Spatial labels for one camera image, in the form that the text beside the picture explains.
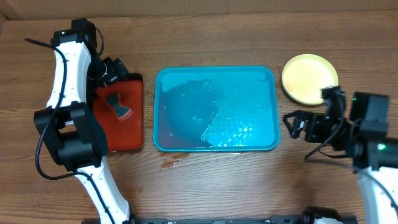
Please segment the yellow-green plate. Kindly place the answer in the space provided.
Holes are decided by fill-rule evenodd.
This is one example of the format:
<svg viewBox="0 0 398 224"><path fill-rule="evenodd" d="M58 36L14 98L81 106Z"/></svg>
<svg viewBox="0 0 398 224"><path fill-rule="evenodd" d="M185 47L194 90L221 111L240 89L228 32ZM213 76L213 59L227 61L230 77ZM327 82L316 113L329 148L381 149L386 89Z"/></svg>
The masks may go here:
<svg viewBox="0 0 398 224"><path fill-rule="evenodd" d="M338 86L338 75L325 58L301 54L285 64L281 82L285 92L296 102L320 105L323 103L322 89Z"/></svg>

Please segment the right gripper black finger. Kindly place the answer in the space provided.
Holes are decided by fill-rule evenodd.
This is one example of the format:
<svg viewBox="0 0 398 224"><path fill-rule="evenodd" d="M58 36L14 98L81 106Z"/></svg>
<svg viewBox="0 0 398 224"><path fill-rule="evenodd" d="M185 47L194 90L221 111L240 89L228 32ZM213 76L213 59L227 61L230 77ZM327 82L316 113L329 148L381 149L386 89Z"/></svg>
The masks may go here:
<svg viewBox="0 0 398 224"><path fill-rule="evenodd" d="M329 86L321 89L321 93L327 105L324 117L330 120L343 119L346 109L345 91L340 86Z"/></svg>
<svg viewBox="0 0 398 224"><path fill-rule="evenodd" d="M283 122L286 125L290 137L297 139L303 130L304 124L311 117L311 112L297 110L283 116Z"/></svg>

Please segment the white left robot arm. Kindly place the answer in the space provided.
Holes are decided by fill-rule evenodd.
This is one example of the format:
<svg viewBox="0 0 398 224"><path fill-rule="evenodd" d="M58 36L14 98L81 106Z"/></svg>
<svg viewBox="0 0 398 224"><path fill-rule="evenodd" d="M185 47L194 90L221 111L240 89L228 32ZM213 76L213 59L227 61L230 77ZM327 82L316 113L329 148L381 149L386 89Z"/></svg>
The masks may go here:
<svg viewBox="0 0 398 224"><path fill-rule="evenodd" d="M98 213L99 223L133 223L129 202L110 172L105 132L87 104L90 81L108 75L96 46L100 30L72 28L54 33L51 43L34 40L55 54L53 88L46 108L36 111L40 134L35 152L37 172L48 180L76 177Z"/></svg>

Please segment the green and pink sponge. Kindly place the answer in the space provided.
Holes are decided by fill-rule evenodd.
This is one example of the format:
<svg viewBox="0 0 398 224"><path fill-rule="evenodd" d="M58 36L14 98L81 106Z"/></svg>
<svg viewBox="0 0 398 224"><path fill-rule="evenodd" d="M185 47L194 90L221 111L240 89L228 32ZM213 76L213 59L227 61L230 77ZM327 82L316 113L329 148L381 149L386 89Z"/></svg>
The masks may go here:
<svg viewBox="0 0 398 224"><path fill-rule="evenodd" d="M128 119L133 111L127 106L121 104L121 97L119 93L115 93L106 97L105 101L114 110L118 120L124 121Z"/></svg>

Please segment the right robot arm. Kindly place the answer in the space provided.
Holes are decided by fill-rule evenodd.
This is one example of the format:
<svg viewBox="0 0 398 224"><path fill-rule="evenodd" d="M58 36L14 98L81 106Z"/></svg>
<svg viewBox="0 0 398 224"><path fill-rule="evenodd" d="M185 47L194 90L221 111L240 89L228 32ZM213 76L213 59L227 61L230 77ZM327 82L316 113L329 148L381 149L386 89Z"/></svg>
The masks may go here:
<svg viewBox="0 0 398 224"><path fill-rule="evenodd" d="M304 131L305 141L318 145L304 160L312 162L311 156L325 146L337 151L326 164L338 166L338 159L350 158L348 169L358 176L366 222L397 223L397 140L387 136L389 97L354 93L349 118L340 86L322 89L322 98L324 113L297 110L283 117L292 138Z"/></svg>

